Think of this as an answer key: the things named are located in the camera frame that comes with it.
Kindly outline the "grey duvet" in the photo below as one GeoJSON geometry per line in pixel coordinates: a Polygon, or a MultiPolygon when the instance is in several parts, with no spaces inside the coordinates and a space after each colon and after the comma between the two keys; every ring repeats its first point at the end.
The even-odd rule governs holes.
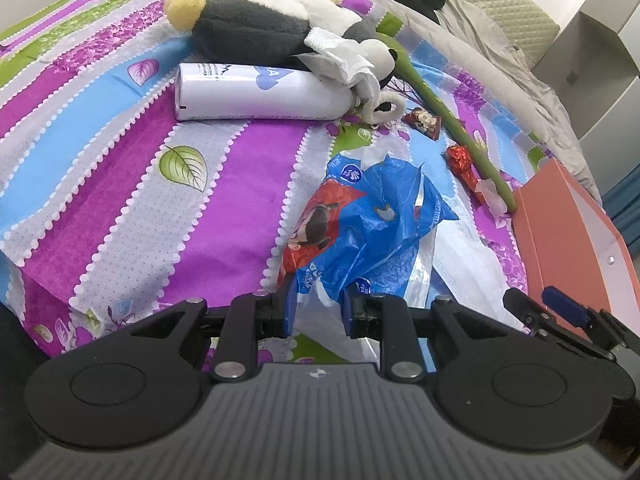
{"type": "Polygon", "coordinates": [[[556,93],[526,64],[502,28],[484,11],[464,0],[446,0],[436,11],[436,24],[395,0],[372,0],[423,36],[444,64],[474,77],[482,86],[477,94],[494,98],[541,148],[565,166],[577,182],[602,202],[596,180],[556,93]]]}

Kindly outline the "blue face mask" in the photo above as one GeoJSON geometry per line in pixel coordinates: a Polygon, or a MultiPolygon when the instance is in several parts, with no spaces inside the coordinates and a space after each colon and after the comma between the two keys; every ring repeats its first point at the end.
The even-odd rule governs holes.
{"type": "Polygon", "coordinates": [[[524,325],[503,305],[508,286],[498,259],[480,241],[465,204],[457,197],[444,201],[458,218],[442,220],[437,227],[435,271],[459,304],[522,330],[524,325]]]}

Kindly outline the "red foil candy wrapper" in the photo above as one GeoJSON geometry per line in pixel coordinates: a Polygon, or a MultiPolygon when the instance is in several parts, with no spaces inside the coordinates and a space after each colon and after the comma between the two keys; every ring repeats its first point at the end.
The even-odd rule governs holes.
{"type": "Polygon", "coordinates": [[[480,183],[473,171],[471,153],[466,146],[454,144],[445,151],[446,164],[450,171],[464,184],[465,188],[483,205],[487,202],[477,185],[480,183]]]}

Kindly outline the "grey wardrobe cabinet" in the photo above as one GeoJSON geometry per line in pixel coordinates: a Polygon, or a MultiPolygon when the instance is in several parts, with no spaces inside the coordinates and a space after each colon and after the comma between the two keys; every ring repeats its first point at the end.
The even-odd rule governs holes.
{"type": "Polygon", "coordinates": [[[586,0],[534,68],[556,91],[601,188],[639,163],[639,0],[586,0]]]}

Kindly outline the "pink cardboard box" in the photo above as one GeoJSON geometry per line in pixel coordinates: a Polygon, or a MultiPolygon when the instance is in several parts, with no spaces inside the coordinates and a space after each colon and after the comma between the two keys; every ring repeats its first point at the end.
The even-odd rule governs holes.
{"type": "Polygon", "coordinates": [[[622,234],[556,160],[514,192],[512,217],[529,297],[554,286],[639,331],[639,280],[622,234]]]}

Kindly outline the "blue plastic snack bag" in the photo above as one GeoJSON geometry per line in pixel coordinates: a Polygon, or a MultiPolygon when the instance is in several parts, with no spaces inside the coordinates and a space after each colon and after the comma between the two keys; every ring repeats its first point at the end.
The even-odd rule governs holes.
{"type": "Polygon", "coordinates": [[[376,360],[371,339],[346,336],[341,293],[354,285],[424,307],[437,228],[457,218],[408,160],[365,148],[334,156],[283,244],[277,279],[296,278],[297,328],[346,361],[376,360]]]}

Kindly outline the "small panda plush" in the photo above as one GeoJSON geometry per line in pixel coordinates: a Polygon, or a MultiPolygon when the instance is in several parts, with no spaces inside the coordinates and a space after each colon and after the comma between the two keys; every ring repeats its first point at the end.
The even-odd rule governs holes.
{"type": "Polygon", "coordinates": [[[392,49],[378,39],[357,40],[314,27],[304,40],[310,49],[297,55],[311,73],[342,84],[356,96],[360,116],[369,125],[396,122],[405,115],[405,100],[384,90],[393,76],[392,49]]]}

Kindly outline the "green plush massage stick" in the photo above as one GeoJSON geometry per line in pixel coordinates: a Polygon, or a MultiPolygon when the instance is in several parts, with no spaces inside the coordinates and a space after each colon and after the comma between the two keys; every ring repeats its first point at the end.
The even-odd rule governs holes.
{"type": "Polygon", "coordinates": [[[450,112],[449,108],[436,96],[416,71],[404,47],[396,39],[382,32],[378,32],[376,36],[378,36],[378,39],[384,42],[387,47],[397,53],[396,67],[394,70],[395,77],[405,81],[413,88],[413,91],[420,96],[423,104],[434,112],[436,116],[442,118],[442,124],[450,136],[457,144],[463,145],[469,150],[472,161],[480,176],[485,180],[494,182],[498,195],[503,199],[510,214],[513,214],[518,206],[514,194],[510,186],[503,180],[499,170],[491,163],[486,153],[478,146],[472,136],[469,135],[460,120],[450,112]]]}

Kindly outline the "grey white penguin plush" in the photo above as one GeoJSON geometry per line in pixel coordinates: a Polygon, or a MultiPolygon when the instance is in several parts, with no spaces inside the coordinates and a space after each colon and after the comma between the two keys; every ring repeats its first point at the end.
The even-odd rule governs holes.
{"type": "Polygon", "coordinates": [[[331,0],[165,0],[164,13],[213,63],[301,70],[314,27],[358,42],[375,36],[360,15],[331,0]]]}

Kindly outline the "striped colourful bed sheet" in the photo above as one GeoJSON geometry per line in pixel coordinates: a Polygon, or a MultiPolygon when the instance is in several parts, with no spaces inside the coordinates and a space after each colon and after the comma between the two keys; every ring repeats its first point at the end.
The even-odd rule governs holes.
{"type": "MultiPolygon", "coordinates": [[[[372,0],[337,0],[398,40],[512,188],[556,160],[474,77],[372,0]]],[[[402,122],[200,122],[174,115],[194,59],[165,0],[60,0],[1,36],[1,299],[49,356],[183,298],[225,304],[274,284],[286,232],[337,153],[386,148],[457,197],[506,286],[526,271],[508,218],[402,122]]]]}

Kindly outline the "blue curtain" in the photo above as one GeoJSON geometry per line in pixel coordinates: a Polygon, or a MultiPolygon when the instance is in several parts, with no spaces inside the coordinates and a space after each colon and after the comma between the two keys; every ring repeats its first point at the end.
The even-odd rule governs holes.
{"type": "Polygon", "coordinates": [[[640,177],[636,167],[603,197],[603,207],[631,255],[639,252],[639,194],[640,177]]]}

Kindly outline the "brown cartoon candy wrapper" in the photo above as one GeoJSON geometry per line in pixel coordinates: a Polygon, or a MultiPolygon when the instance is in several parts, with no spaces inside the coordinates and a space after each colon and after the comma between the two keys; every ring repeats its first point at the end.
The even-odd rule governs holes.
{"type": "Polygon", "coordinates": [[[402,121],[433,141],[439,139],[440,128],[442,128],[442,118],[433,115],[422,107],[415,107],[409,110],[402,118],[402,121]]]}

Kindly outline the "white spray bottle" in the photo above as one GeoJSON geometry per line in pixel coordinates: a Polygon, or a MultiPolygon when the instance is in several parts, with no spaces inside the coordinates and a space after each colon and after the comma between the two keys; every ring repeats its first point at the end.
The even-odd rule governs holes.
{"type": "Polygon", "coordinates": [[[355,105],[344,84],[303,70],[182,63],[175,81],[180,122],[217,119],[333,120],[355,105]]]}

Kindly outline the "clear plastic wrapper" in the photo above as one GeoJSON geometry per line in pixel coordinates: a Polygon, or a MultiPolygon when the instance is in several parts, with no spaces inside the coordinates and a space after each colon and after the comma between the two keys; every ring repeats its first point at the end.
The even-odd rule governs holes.
{"type": "Polygon", "coordinates": [[[493,180],[478,180],[474,193],[494,218],[499,218],[508,213],[508,206],[499,195],[493,180]]]}

